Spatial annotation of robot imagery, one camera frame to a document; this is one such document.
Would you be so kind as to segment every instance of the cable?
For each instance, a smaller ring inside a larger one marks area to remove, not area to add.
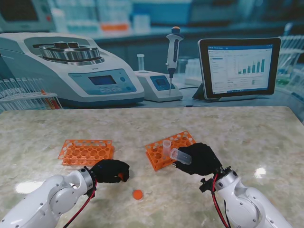
[[[219,215],[219,218],[220,220],[222,221],[222,223],[224,224],[225,228],[229,228],[229,226],[227,225],[223,215],[222,215],[222,212],[220,211],[219,209],[219,205],[218,205],[218,202],[217,202],[217,199],[215,198],[215,194],[214,194],[214,186],[215,186],[215,182],[216,182],[216,179],[218,177],[218,174],[215,174],[214,175],[214,178],[213,178],[213,183],[212,183],[212,191],[211,191],[211,194],[212,194],[212,199],[213,199],[213,203],[214,203],[214,206],[215,206],[215,209],[217,210],[218,212],[218,215]]]
[[[191,86],[191,87],[180,88],[179,90],[182,90],[182,89],[197,89],[197,88],[198,88],[197,86]]]
[[[229,219],[228,219],[228,216],[227,216],[227,213],[226,213],[226,201],[224,201],[224,207],[225,207],[226,220],[227,220],[227,223],[228,223],[229,228],[231,228],[230,222],[229,222]]]
[[[95,191],[96,191],[96,187],[97,187],[97,180],[95,180],[95,189],[92,191],[92,195],[86,200],[86,202],[84,203],[84,205],[79,209],[78,212],[76,212],[76,214],[65,224],[65,226],[63,228],[67,228],[73,221],[74,219],[80,214],[80,212],[86,207],[86,205],[89,203],[89,201],[94,197],[95,195]]]

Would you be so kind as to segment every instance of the orange cap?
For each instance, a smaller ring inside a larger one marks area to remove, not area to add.
[[[139,189],[133,191],[133,198],[136,200],[141,200],[143,198],[143,192]]]

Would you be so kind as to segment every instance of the display screen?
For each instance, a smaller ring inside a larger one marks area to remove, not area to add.
[[[0,14],[6,21],[38,21],[31,0],[0,0]]]
[[[164,79],[156,79],[155,80],[156,83],[159,85],[159,86],[162,86],[162,85],[165,85],[166,84],[166,81]]]
[[[97,76],[97,77],[89,77],[89,79],[93,82],[94,85],[112,85],[116,84],[111,75],[105,76]]]
[[[273,45],[208,46],[213,94],[267,90]]]

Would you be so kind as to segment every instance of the robotic arm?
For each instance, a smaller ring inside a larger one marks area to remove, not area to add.
[[[67,176],[52,176],[17,204],[2,219],[0,228],[54,228],[81,195],[89,196],[87,202],[94,197],[97,182],[128,179],[129,165],[118,160],[102,160],[91,170],[84,167]]]
[[[244,186],[241,178],[230,169],[231,167],[223,169],[209,146],[196,143],[189,147],[181,147],[179,150],[192,156],[190,165],[175,162],[180,170],[199,175],[214,173],[214,177],[208,181],[201,180],[203,184],[199,189],[202,192],[211,191],[215,207],[226,228],[292,228],[259,190]],[[217,206],[215,191],[225,201],[227,223]]]

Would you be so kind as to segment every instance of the red cable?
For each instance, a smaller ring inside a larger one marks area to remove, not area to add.
[[[95,190],[96,190],[96,187],[97,187],[97,180],[95,180]],[[95,190],[92,192],[92,195],[86,200],[84,205],[82,205],[82,207],[79,209],[79,211],[76,212],[76,214],[65,224],[65,226],[63,228],[67,228],[73,222],[73,220],[80,214],[80,212],[86,207],[86,205],[89,203],[89,201],[95,195]]]
[[[224,217],[223,217],[223,215],[222,215],[222,212],[221,212],[220,209],[218,208],[218,205],[217,205],[216,199],[215,199],[215,194],[214,194],[214,188],[215,188],[215,187],[214,187],[214,186],[215,186],[215,182],[216,182],[217,177],[218,177],[218,174],[216,174],[215,177],[214,177],[214,179],[213,179],[213,184],[212,184],[212,192],[213,192],[213,194],[212,194],[212,199],[213,199],[213,203],[214,203],[215,209],[217,210],[218,215],[220,216],[220,219],[222,220],[224,226],[225,226],[226,228],[229,228],[229,226],[227,225],[226,221],[224,220]]]

